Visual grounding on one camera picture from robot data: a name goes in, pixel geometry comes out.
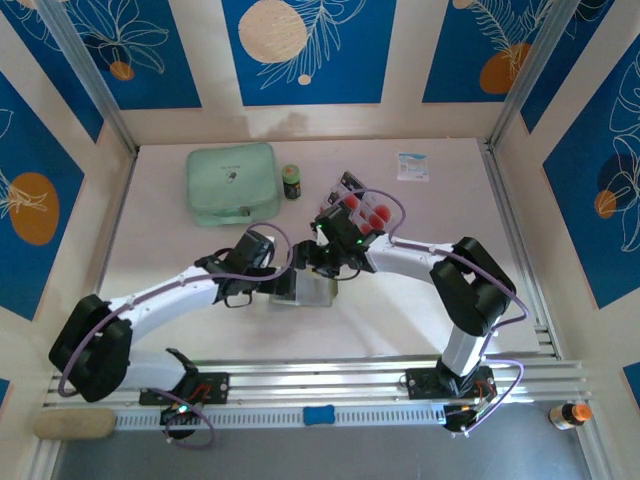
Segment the dark jar with green lid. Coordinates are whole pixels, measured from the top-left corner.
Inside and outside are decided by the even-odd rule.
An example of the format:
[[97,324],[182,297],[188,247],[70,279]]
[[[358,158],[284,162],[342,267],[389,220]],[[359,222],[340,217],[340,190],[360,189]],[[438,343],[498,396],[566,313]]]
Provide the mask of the dark jar with green lid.
[[301,176],[297,165],[288,164],[282,168],[284,196],[288,200],[297,200],[301,196]]

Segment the mint green zip pouch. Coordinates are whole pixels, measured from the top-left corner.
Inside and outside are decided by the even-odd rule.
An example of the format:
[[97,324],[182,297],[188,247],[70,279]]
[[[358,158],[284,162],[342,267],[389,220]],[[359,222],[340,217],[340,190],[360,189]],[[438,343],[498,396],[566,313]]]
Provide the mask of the mint green zip pouch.
[[253,143],[195,150],[186,159],[186,200],[196,225],[252,224],[280,210],[272,147]]

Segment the brown bottle with orange cap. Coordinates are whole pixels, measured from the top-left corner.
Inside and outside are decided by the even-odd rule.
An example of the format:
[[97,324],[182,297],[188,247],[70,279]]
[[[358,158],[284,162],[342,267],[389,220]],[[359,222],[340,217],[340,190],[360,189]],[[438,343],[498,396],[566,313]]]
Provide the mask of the brown bottle with orange cap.
[[564,403],[553,407],[548,414],[551,424],[559,430],[574,429],[592,419],[591,408],[586,404]]

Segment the white and blue packet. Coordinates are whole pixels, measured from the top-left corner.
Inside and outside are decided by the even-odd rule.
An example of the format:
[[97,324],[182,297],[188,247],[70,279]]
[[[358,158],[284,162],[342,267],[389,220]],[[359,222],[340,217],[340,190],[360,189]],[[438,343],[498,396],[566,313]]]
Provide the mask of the white and blue packet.
[[399,152],[397,154],[397,179],[399,181],[427,182],[429,180],[427,159],[425,154]]

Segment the aluminium table side rail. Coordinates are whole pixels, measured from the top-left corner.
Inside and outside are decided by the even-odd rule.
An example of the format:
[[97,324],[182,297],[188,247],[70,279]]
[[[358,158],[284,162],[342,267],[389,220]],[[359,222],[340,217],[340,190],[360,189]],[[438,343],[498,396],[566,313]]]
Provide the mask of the aluminium table side rail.
[[550,312],[540,283],[535,276],[529,259],[524,237],[501,168],[491,145],[486,139],[479,139],[478,146],[489,183],[493,190],[497,208],[506,230],[509,247],[515,257],[516,270],[519,278],[523,282],[523,290],[528,300],[527,305],[531,311],[535,330],[537,333],[542,333],[543,338],[546,340],[541,346],[540,355],[551,356],[556,360],[563,360],[564,354],[558,342],[556,330],[552,324]]

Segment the beige foam pad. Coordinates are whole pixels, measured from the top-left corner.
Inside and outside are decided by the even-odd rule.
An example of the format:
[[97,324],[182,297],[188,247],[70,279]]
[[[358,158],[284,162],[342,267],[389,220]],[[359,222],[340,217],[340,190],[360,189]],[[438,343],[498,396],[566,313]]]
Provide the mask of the beige foam pad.
[[115,423],[115,412],[105,408],[44,410],[33,433],[42,440],[95,440],[108,437]]

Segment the blue bone-shaped clip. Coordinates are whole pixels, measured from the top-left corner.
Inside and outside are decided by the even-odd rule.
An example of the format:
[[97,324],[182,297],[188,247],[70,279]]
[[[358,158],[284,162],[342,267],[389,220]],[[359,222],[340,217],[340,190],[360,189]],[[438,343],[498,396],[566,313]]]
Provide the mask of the blue bone-shaped clip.
[[302,421],[305,426],[333,425],[336,422],[335,407],[333,405],[304,407]]

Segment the aluminium corner post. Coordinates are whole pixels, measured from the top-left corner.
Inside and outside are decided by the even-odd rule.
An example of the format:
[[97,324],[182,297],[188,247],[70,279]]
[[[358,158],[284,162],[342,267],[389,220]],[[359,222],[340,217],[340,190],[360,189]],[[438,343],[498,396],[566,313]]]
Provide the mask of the aluminium corner post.
[[58,0],[34,0],[36,10],[100,115],[132,159],[139,146],[129,131],[108,85]]
[[486,138],[486,146],[495,152],[506,137],[554,52],[580,0],[552,0],[548,16],[542,23],[520,72],[506,96],[498,118]]

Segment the clear box with red balls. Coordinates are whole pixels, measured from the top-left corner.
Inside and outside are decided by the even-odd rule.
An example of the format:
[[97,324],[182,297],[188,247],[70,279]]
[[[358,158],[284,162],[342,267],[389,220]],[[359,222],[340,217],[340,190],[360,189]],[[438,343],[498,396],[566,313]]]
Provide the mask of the clear box with red balls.
[[[344,192],[344,199],[346,197],[348,197],[349,195],[355,195],[357,198],[360,199],[361,201],[361,205],[360,208],[356,211],[351,211],[344,203],[344,199],[341,202],[341,206],[343,208],[346,208],[349,212],[349,220],[358,228],[357,225],[357,216],[361,213],[361,212],[365,212],[366,214],[372,214],[374,213],[374,208],[377,205],[387,205],[391,212],[392,212],[392,218],[391,221],[387,224],[385,224],[385,227],[383,230],[381,231],[385,231],[385,232],[389,232],[390,230],[392,230],[395,226],[398,225],[399,220],[401,219],[401,212],[399,210],[398,205],[392,201],[391,199],[389,199],[386,196],[383,196],[379,193],[374,193],[374,192],[364,192],[363,190],[356,190],[354,192],[349,192],[346,191],[339,183],[340,178],[337,180],[336,184],[331,188],[330,192],[332,190],[341,190]],[[322,203],[319,206],[319,212],[323,213],[325,210],[322,208]]]

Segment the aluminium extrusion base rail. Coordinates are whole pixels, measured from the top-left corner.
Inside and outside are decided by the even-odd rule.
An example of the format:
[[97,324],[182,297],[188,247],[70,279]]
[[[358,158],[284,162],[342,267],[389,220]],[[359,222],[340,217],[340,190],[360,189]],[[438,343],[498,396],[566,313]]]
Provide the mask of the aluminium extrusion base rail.
[[[524,375],[508,403],[588,400],[589,373],[579,361],[535,356],[521,361]],[[401,387],[411,368],[433,367],[429,357],[349,359],[344,361],[203,362],[203,373],[230,375],[230,406],[305,406],[406,404]]]

